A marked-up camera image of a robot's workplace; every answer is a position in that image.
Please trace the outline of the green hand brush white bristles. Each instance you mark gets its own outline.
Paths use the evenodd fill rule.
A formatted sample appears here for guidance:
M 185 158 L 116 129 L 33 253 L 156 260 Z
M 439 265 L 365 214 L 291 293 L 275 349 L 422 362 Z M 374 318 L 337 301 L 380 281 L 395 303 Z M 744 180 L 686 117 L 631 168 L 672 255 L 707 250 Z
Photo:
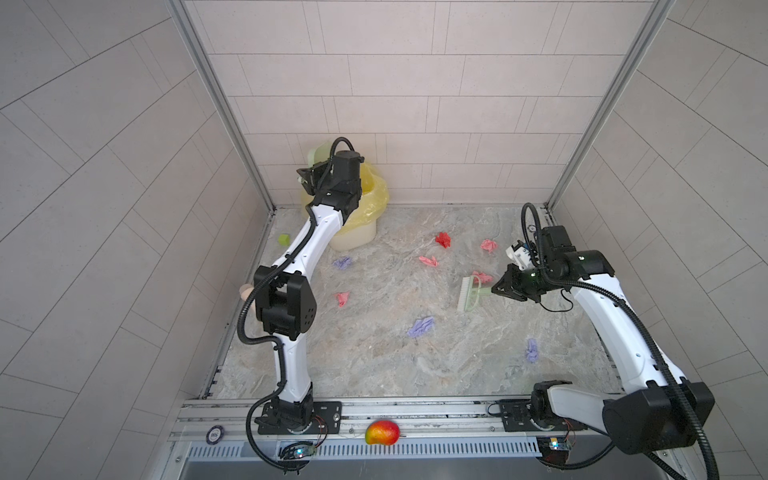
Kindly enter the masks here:
M 491 294 L 491 288 L 483 285 L 480 276 L 473 274 L 464 277 L 461 282 L 457 311 L 470 312 L 477 307 L 483 297 Z

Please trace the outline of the green dustpan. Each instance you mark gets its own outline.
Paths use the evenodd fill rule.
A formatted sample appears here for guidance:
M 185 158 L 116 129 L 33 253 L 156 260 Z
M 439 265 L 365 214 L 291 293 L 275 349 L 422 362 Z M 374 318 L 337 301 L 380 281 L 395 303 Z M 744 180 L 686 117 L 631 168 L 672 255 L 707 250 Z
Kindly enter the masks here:
M 327 161 L 331 156 L 330 150 L 331 150 L 332 144 L 333 144 L 333 141 L 328 140 L 316 147 L 312 147 L 307 153 L 308 166 L 312 167 L 317 163 L 322 163 L 324 161 Z

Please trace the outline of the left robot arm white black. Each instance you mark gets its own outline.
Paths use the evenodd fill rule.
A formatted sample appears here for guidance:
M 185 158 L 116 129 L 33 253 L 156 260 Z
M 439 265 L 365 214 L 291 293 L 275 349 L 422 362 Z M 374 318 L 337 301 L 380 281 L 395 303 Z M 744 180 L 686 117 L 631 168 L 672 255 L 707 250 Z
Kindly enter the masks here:
M 241 343 L 271 343 L 277 374 L 276 392 L 267 401 L 277 420 L 297 431 L 312 421 L 312 382 L 308 373 L 305 334 L 318 307 L 311 278 L 332 238 L 342 229 L 362 198 L 364 157 L 345 137 L 330 145 L 328 159 L 297 171 L 311 201 L 299 237 L 271 266 L 254 272 L 238 315 Z

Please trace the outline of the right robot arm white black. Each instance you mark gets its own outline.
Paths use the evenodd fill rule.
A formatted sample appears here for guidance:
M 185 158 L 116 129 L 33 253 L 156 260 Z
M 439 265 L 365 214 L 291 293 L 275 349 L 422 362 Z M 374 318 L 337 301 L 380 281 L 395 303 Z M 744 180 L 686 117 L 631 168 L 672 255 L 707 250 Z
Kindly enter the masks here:
M 613 360 L 620 394 L 598 394 L 565 380 L 539 382 L 531 393 L 530 415 L 540 429 L 575 421 L 608 437 L 608 445 L 586 468 L 618 449 L 642 454 L 673 479 L 681 478 L 659 453 L 698 446 L 707 478 L 720 470 L 704 430 L 715 398 L 703 382 L 691 381 L 663 352 L 627 300 L 614 268 L 597 250 L 578 250 L 565 227 L 543 226 L 536 207 L 521 211 L 523 238 L 513 245 L 510 264 L 491 288 L 519 302 L 541 303 L 545 294 L 569 294 L 588 315 Z

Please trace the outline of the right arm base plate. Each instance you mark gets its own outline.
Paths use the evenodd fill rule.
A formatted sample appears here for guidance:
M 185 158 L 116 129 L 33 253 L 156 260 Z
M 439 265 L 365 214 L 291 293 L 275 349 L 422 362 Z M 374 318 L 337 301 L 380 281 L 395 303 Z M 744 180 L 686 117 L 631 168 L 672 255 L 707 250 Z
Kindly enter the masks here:
M 530 401 L 525 399 L 494 401 L 486 407 L 486 414 L 500 419 L 505 432 L 567 432 L 587 429 L 578 421 L 561 417 L 536 420 L 532 416 Z

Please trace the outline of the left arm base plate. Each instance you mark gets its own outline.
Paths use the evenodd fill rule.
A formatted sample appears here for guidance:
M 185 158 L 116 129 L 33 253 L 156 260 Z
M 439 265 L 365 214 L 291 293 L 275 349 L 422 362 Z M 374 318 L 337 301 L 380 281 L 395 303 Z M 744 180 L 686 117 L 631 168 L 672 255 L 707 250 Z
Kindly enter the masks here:
M 268 403 L 254 417 L 259 435 L 337 434 L 340 430 L 342 403 L 338 401 Z

